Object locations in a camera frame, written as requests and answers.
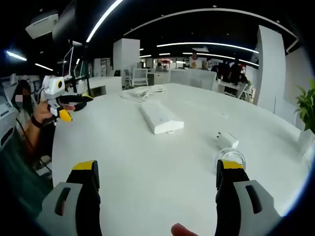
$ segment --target white charger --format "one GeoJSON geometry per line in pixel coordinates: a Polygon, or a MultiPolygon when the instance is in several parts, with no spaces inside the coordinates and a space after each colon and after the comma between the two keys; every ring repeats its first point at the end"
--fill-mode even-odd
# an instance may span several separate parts
{"type": "Polygon", "coordinates": [[[220,149],[232,148],[236,149],[239,141],[233,135],[227,132],[222,132],[217,135],[218,146],[220,149]]]}

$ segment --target black watch strap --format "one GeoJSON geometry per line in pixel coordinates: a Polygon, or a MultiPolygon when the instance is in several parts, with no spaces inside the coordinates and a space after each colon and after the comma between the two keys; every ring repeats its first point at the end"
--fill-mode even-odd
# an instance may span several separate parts
{"type": "Polygon", "coordinates": [[[31,117],[31,122],[33,123],[33,125],[35,125],[37,128],[39,128],[39,129],[41,129],[42,127],[43,127],[43,123],[39,123],[36,119],[35,119],[35,117],[34,117],[34,115],[32,115],[32,117],[31,117]]]}

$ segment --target ceiling light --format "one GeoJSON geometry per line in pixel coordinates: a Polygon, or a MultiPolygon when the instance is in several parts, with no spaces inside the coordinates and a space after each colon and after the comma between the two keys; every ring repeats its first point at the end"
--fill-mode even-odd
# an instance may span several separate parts
{"type": "Polygon", "coordinates": [[[148,58],[148,57],[152,57],[152,55],[140,56],[140,58],[148,58]]]}
{"type": "Polygon", "coordinates": [[[50,68],[48,68],[48,67],[46,67],[46,66],[43,66],[43,65],[40,65],[40,64],[37,64],[37,63],[35,63],[35,65],[37,65],[37,66],[39,66],[39,67],[42,67],[42,68],[45,68],[45,69],[47,69],[47,70],[54,71],[53,69],[50,69],[50,68]]]}
{"type": "Polygon", "coordinates": [[[231,47],[231,48],[238,48],[238,49],[243,49],[246,51],[250,51],[253,53],[259,53],[258,51],[248,49],[248,48],[243,48],[235,45],[230,45],[230,44],[224,44],[224,43],[206,43],[206,42],[189,42],[189,43],[169,43],[169,44],[161,44],[157,45],[157,47],[167,47],[167,46],[175,46],[175,45],[187,45],[187,44],[206,44],[206,45],[218,45],[218,46],[225,46],[225,47],[231,47]]]}
{"type": "Polygon", "coordinates": [[[235,60],[235,58],[232,58],[232,57],[221,56],[221,55],[216,55],[216,54],[197,53],[197,55],[204,55],[204,56],[211,56],[211,57],[219,57],[219,58],[228,58],[228,59],[233,59],[233,60],[235,60]]]}
{"type": "Polygon", "coordinates": [[[97,24],[94,26],[92,32],[90,33],[88,39],[87,39],[87,43],[90,42],[91,38],[93,37],[93,35],[95,34],[95,32],[97,31],[97,29],[100,27],[100,25],[103,23],[103,21],[109,16],[109,14],[120,4],[122,3],[123,0],[116,0],[108,9],[107,11],[105,11],[105,13],[102,15],[102,17],[99,19],[99,21],[97,22],[97,24]]]}
{"type": "Polygon", "coordinates": [[[14,54],[14,53],[12,53],[12,52],[6,51],[6,53],[8,53],[8,55],[9,55],[10,57],[14,57],[14,58],[17,58],[17,59],[20,59],[20,60],[23,60],[23,61],[27,61],[26,58],[21,57],[21,56],[19,56],[19,55],[16,55],[16,54],[14,54]]]}
{"type": "Polygon", "coordinates": [[[252,64],[252,65],[255,65],[255,66],[259,66],[258,64],[255,64],[255,63],[252,63],[252,62],[249,62],[249,61],[246,61],[246,60],[239,59],[239,61],[242,61],[242,62],[245,62],[245,63],[248,63],[248,64],[252,64]]]}

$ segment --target white cable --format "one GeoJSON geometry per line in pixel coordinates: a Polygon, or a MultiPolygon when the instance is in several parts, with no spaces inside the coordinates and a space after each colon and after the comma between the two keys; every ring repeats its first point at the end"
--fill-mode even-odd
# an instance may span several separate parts
{"type": "Polygon", "coordinates": [[[238,150],[227,147],[219,151],[215,157],[215,169],[217,169],[218,160],[229,160],[235,161],[243,166],[244,171],[246,171],[246,159],[245,156],[238,150]]]}
{"type": "Polygon", "coordinates": [[[138,87],[130,91],[123,91],[120,94],[120,97],[142,103],[146,101],[146,98],[148,96],[155,95],[157,93],[164,93],[164,92],[166,92],[166,87],[164,85],[153,85],[153,86],[138,87]]]}

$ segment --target person's hand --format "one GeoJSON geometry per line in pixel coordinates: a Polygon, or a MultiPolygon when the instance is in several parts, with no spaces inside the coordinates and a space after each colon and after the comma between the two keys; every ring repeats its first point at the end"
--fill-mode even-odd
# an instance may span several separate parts
{"type": "Polygon", "coordinates": [[[179,223],[173,225],[171,232],[173,236],[198,236],[179,223]]]}
{"type": "MultiPolygon", "coordinates": [[[[38,106],[35,108],[34,117],[39,123],[43,123],[45,119],[48,119],[53,116],[47,109],[47,106],[48,102],[43,101],[40,102],[38,106]]],[[[63,108],[66,110],[74,110],[74,106],[71,105],[64,105],[63,108]]]]}

